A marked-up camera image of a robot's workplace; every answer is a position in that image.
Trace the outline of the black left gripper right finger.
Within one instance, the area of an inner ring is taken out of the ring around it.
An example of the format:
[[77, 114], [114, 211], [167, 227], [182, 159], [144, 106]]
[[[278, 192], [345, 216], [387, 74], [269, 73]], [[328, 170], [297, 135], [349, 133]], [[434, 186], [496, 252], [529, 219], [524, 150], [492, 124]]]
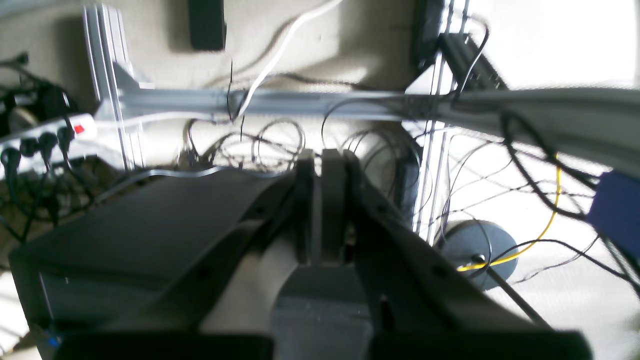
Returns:
[[490, 300], [416, 235], [354, 153], [321, 153], [321, 262], [352, 265], [374, 334], [370, 360], [590, 360], [576, 331]]

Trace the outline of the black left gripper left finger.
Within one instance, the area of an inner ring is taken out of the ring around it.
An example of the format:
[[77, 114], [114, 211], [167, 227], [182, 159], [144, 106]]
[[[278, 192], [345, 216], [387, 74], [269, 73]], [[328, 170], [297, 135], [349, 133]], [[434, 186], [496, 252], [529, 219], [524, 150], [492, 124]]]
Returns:
[[272, 312], [307, 259], [314, 155], [164, 178], [10, 253], [47, 360], [281, 360]]

